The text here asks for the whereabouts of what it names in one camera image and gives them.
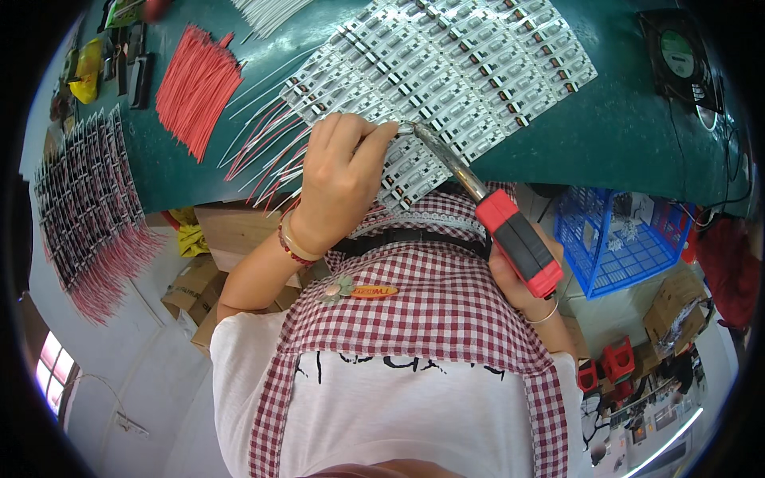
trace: circuit board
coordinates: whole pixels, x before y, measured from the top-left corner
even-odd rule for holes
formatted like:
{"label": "circuit board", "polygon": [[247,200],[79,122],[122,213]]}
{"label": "circuit board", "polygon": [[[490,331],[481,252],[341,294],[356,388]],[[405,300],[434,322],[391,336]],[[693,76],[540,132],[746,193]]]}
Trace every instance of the circuit board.
{"label": "circuit board", "polygon": [[[280,95],[309,125],[334,111],[427,123],[469,164],[596,76],[548,0],[392,0],[338,26]],[[396,137],[377,199],[408,210],[449,176]]]}

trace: cooling fan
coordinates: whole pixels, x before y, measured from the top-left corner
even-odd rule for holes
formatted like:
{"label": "cooling fan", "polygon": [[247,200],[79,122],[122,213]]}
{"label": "cooling fan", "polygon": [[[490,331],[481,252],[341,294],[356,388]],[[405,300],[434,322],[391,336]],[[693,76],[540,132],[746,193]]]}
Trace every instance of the cooling fan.
{"label": "cooling fan", "polygon": [[637,13],[653,68],[656,93],[723,113],[704,42],[688,12],[677,8]]}

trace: silver bangle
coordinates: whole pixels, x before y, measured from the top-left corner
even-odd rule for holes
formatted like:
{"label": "silver bangle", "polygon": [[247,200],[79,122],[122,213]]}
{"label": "silver bangle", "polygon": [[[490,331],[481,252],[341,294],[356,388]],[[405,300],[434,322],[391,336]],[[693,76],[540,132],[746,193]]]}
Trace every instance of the silver bangle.
{"label": "silver bangle", "polygon": [[552,309],[552,312],[550,312],[550,314],[549,314],[547,317],[545,317],[544,319],[542,319],[542,320],[537,320],[536,322],[532,322],[532,321],[530,321],[530,320],[528,319],[528,317],[526,317],[525,315],[523,316],[523,318],[525,318],[525,319],[526,319],[526,322],[528,322],[528,323],[529,323],[529,324],[531,324],[531,325],[541,324],[541,323],[542,323],[542,322],[544,322],[545,320],[547,320],[547,319],[549,319],[550,317],[552,317],[552,315],[553,315],[553,314],[554,314],[554,313],[555,313],[555,312],[558,310],[558,304],[560,304],[560,301],[559,301],[559,300],[556,298],[556,299],[555,299],[555,308],[554,308],[554,309]]}

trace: orange name badge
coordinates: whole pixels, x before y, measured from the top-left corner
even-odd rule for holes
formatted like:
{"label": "orange name badge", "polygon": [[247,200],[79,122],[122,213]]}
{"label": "orange name badge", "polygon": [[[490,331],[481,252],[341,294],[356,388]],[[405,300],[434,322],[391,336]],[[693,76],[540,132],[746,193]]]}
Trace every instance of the orange name badge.
{"label": "orange name badge", "polygon": [[399,289],[389,285],[357,285],[350,296],[358,299],[380,299],[394,295],[398,291]]}

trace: red soldering iron handle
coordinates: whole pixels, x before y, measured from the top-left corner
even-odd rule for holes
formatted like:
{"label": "red soldering iron handle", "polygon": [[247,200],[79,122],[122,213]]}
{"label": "red soldering iron handle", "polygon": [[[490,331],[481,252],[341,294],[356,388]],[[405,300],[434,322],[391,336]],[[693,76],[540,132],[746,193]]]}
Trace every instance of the red soldering iron handle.
{"label": "red soldering iron handle", "polygon": [[549,298],[563,271],[510,196],[494,191],[476,206],[476,216],[532,295]]}

